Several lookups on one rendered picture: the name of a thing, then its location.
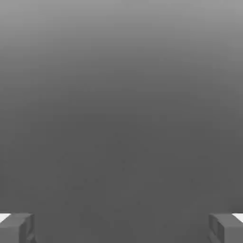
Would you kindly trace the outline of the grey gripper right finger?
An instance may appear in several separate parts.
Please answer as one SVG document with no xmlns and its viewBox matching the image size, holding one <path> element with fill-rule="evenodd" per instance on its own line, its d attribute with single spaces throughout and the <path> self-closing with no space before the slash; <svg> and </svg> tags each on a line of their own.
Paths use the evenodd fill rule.
<svg viewBox="0 0 243 243">
<path fill-rule="evenodd" d="M 243 213 L 209 214 L 209 243 L 243 243 Z"/>
</svg>

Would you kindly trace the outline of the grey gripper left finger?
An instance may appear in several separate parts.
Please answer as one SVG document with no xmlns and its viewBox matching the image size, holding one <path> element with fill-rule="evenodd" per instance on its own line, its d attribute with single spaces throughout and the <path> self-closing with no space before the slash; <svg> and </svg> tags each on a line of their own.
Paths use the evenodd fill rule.
<svg viewBox="0 0 243 243">
<path fill-rule="evenodd" d="M 32 213 L 0 213 L 0 243 L 36 243 Z"/>
</svg>

